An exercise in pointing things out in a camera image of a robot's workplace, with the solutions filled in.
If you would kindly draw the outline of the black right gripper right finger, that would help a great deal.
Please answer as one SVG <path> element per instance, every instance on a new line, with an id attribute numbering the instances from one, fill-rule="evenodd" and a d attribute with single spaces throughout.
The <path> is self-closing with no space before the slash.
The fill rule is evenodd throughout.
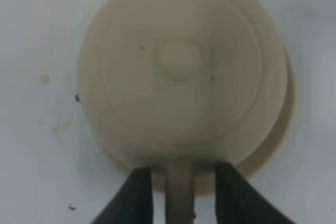
<path id="1" fill-rule="evenodd" d="M 217 223 L 293 223 L 229 163 L 215 166 Z"/>

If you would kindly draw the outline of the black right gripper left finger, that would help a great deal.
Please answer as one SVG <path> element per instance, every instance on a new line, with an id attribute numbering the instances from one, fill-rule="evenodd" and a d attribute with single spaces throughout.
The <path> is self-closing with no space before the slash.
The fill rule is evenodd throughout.
<path id="1" fill-rule="evenodd" d="M 134 169 L 93 224 L 152 224 L 153 196 L 149 168 Z"/>

